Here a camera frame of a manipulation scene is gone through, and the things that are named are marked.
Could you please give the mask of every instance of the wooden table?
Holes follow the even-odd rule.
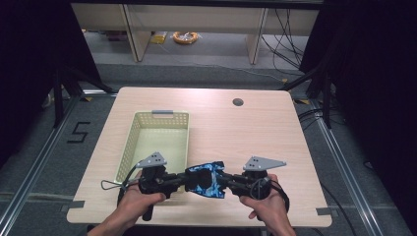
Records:
[[[242,106],[233,104],[241,98]],[[221,160],[225,172],[241,174],[252,156],[283,160],[271,169],[290,198],[294,227],[327,227],[328,207],[291,97],[286,91],[205,88],[122,88],[109,113],[89,166],[67,218],[73,223],[100,223],[116,208],[118,189],[104,191],[101,180],[114,180],[133,115],[144,110],[190,113],[188,166]],[[264,226],[248,219],[251,210],[226,190],[226,197],[208,199],[174,193],[154,207],[152,220],[138,224],[192,226]]]

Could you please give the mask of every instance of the person's left hand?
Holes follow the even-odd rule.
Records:
[[[119,206],[98,226],[96,226],[89,235],[122,235],[128,228],[135,225],[139,217],[148,211],[148,207],[165,201],[165,195],[142,194],[139,185],[135,184],[128,188],[120,201]]]

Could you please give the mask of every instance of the plastic basket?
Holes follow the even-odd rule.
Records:
[[[167,161],[165,167],[168,173],[184,172],[187,166],[189,117],[185,111],[135,113],[115,182],[123,182],[136,163],[155,151],[159,151]]]

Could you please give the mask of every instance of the black handle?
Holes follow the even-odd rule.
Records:
[[[142,215],[142,220],[150,221],[152,219],[152,213],[153,213],[153,205],[150,205],[148,206],[148,211],[145,212],[144,215]]]

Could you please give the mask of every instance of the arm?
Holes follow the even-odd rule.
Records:
[[[273,181],[278,181],[276,175],[270,174],[269,177]],[[243,205],[253,209],[249,218],[253,219],[258,215],[265,223],[268,231],[274,236],[295,235],[285,210],[284,201],[276,190],[272,189],[269,196],[261,201],[245,196],[240,197],[239,200]]]
[[[99,225],[89,232],[89,236],[116,236],[134,226],[139,217],[145,214],[150,205],[165,200],[163,194],[144,195],[139,186],[128,188],[119,206]]]

